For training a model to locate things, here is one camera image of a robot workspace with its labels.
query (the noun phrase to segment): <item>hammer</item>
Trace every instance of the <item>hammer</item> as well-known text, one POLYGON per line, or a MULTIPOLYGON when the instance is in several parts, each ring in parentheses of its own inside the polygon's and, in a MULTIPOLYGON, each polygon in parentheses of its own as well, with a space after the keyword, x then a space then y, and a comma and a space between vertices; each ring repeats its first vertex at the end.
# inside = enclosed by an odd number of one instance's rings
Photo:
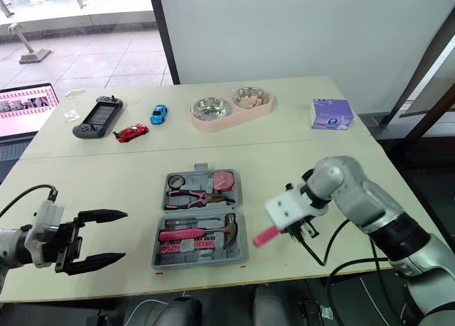
POLYGON ((179 241, 181 239, 197 239, 206 234, 213 232, 224 232, 226 234, 226 246, 230 246, 237 237, 237 223, 235 222, 235 214, 228 214, 226 216, 226 226, 219 229, 182 229, 173 230, 169 232, 160 232, 158 240, 160 242, 179 241))

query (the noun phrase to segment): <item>laptop screen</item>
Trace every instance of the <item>laptop screen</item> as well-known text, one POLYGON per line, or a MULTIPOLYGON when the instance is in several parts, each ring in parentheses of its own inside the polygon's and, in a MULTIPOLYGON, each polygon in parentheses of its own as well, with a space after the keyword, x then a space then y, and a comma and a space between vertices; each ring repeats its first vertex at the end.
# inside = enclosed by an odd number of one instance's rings
POLYGON ((0 90, 0 139, 38 132, 57 104, 50 83, 0 90))

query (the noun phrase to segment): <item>red toy car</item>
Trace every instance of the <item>red toy car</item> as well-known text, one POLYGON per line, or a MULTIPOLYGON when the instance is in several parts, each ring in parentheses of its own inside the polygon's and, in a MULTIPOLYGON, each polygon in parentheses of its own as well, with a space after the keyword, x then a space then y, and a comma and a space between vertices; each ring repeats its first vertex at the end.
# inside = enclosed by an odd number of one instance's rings
POLYGON ((137 124, 136 126, 130 126, 126 129, 122 130, 120 133, 113 132, 115 138, 120 143, 127 143, 133 138, 140 136, 142 134, 146 134, 149 132, 149 129, 144 124, 137 124))

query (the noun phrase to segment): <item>purple box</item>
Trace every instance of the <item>purple box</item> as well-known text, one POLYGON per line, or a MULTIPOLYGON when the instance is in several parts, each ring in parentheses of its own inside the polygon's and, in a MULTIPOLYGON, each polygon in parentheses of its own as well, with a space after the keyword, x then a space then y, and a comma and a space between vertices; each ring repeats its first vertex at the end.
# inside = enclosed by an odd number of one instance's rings
POLYGON ((354 119, 348 100, 314 99, 310 109, 313 129, 338 129, 345 131, 354 119))

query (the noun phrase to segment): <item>pliers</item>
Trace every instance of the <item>pliers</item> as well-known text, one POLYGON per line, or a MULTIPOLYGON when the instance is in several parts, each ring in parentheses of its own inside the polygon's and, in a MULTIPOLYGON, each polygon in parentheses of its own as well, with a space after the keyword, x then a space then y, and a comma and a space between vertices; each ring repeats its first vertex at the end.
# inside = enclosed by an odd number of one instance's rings
POLYGON ((197 200, 189 202, 185 205, 171 205, 167 204, 165 206, 166 210, 180 210, 180 209, 190 209, 192 207, 205 207, 207 203, 216 203, 216 202, 231 202, 235 203, 234 200, 231 200, 229 197, 221 195, 220 193, 207 193, 206 191, 202 190, 174 190, 168 191, 166 193, 169 197, 177 197, 177 196, 190 196, 196 197, 197 200))

